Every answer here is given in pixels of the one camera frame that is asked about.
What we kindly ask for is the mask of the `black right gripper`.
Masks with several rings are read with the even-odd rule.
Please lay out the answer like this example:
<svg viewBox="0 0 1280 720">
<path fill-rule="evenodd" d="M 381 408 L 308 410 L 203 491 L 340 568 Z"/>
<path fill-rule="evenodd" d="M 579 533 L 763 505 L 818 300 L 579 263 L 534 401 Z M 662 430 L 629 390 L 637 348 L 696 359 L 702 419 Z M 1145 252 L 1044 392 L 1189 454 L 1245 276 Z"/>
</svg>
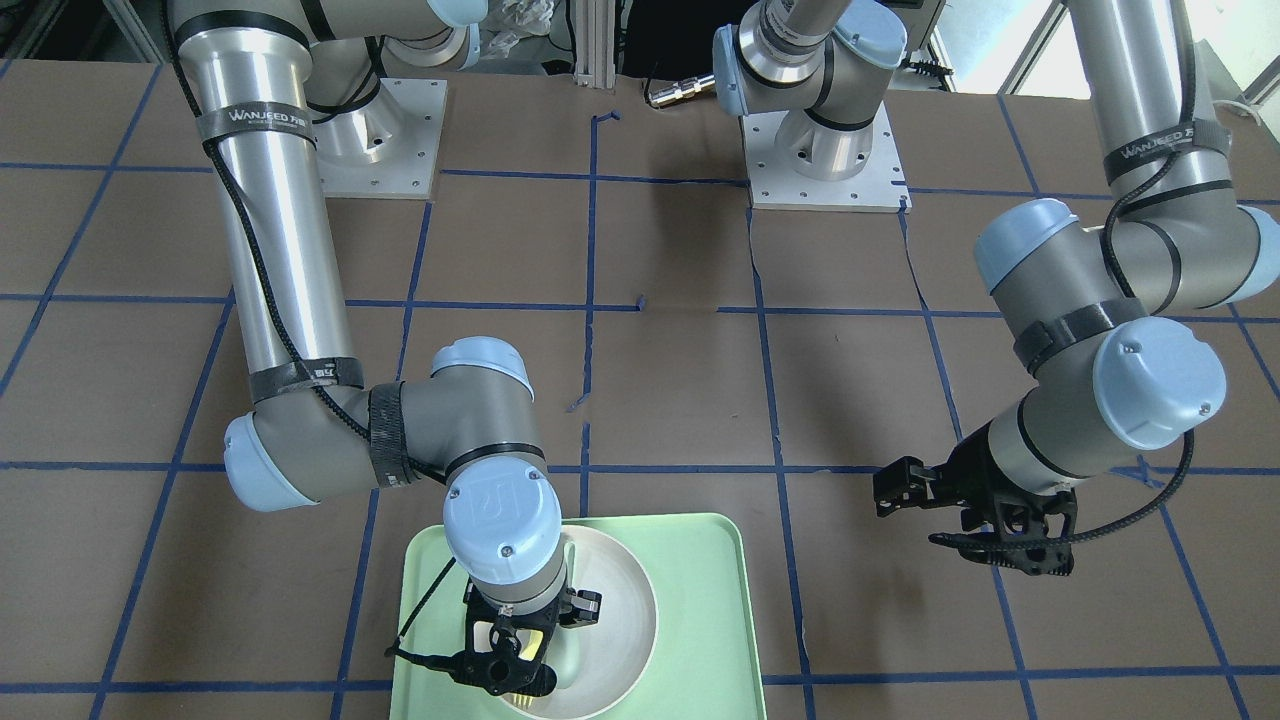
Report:
<svg viewBox="0 0 1280 720">
<path fill-rule="evenodd" d="M 463 638 L 468 651 L 494 650 L 494 630 L 499 626 L 517 638 L 522 651 L 547 650 L 559 628 L 590 626 L 599 621 L 603 594 L 596 591 L 562 585 L 549 600 L 532 600 L 524 606 L 489 602 L 475 580 L 466 584 Z"/>
</svg>

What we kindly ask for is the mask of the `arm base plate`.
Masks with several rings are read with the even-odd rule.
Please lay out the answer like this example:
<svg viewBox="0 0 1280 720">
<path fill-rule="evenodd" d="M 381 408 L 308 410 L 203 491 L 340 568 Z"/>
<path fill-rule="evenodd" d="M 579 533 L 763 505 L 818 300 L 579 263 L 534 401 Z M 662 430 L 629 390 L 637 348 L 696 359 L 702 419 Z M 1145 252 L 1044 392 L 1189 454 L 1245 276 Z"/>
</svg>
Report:
<svg viewBox="0 0 1280 720">
<path fill-rule="evenodd" d="M 329 199 L 430 200 L 448 83 L 384 79 L 367 105 L 314 126 Z"/>
<path fill-rule="evenodd" d="M 884 105 L 855 131 L 804 110 L 742 117 L 751 205 L 760 210 L 910 211 L 913 201 Z"/>
</svg>

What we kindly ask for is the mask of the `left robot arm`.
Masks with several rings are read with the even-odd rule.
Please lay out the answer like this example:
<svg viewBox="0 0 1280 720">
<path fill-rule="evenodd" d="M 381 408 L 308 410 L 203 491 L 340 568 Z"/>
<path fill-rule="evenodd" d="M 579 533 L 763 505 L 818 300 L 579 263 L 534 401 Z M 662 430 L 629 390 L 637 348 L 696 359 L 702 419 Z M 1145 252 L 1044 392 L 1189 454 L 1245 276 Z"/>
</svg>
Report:
<svg viewBox="0 0 1280 720">
<path fill-rule="evenodd" d="M 1036 386 L 927 468 L 874 474 L 879 516 L 959 506 L 938 544 L 1025 544 L 1071 524 L 1075 489 L 1132 455 L 1181 441 L 1220 410 L 1216 352 L 1172 318 L 1266 291 L 1277 222 L 1235 199 L 1181 1 L 1069 1 L 1114 196 L 1085 228 L 1055 199 L 996 218 L 975 242 L 986 290 Z"/>
</svg>

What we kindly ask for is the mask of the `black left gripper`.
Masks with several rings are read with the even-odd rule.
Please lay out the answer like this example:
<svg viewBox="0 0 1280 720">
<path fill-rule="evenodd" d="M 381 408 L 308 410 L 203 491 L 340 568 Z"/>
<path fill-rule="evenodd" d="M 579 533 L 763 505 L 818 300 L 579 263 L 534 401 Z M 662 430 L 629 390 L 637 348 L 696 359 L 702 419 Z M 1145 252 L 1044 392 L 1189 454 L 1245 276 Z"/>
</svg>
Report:
<svg viewBox="0 0 1280 720">
<path fill-rule="evenodd" d="M 997 530 L 1029 530 L 1041 523 L 1041 502 L 998 468 L 984 425 L 960 442 L 946 462 L 928 468 L 902 456 L 873 475 L 876 514 L 899 509 L 960 506 L 964 530 L 991 524 Z"/>
</svg>

